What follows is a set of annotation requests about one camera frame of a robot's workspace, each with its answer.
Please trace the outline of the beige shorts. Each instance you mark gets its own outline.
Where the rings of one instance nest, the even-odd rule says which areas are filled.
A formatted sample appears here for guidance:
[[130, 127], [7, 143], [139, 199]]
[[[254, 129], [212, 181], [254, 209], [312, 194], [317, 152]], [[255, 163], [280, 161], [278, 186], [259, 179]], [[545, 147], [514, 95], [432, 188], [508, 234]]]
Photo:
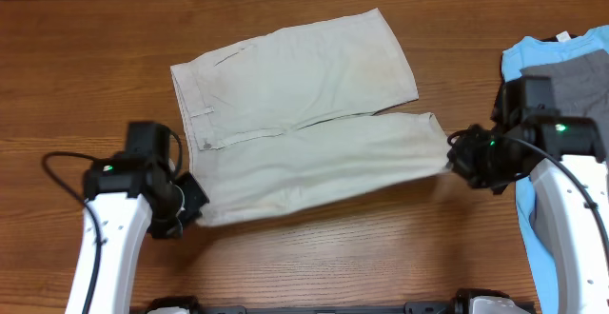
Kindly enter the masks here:
[[201, 226], [284, 216], [445, 170], [436, 116], [379, 10], [278, 29], [170, 69]]

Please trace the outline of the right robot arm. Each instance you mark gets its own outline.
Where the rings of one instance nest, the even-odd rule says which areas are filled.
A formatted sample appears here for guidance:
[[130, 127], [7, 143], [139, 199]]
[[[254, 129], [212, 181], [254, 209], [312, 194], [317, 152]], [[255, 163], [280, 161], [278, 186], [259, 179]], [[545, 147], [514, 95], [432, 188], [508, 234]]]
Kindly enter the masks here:
[[494, 127], [452, 133], [450, 169], [501, 194], [529, 178], [537, 201], [523, 220], [552, 257], [560, 313], [608, 310], [608, 166], [596, 123], [563, 116], [547, 77], [500, 87]]

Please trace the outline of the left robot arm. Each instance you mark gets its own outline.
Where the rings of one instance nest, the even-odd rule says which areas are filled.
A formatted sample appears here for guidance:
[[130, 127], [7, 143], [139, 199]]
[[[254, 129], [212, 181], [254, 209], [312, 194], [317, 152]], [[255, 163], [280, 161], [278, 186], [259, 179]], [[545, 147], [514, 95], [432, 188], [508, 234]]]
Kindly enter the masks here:
[[127, 313], [145, 236], [179, 239], [208, 198], [169, 164], [176, 134], [154, 122], [128, 125], [123, 150], [84, 174], [84, 230], [68, 313]]

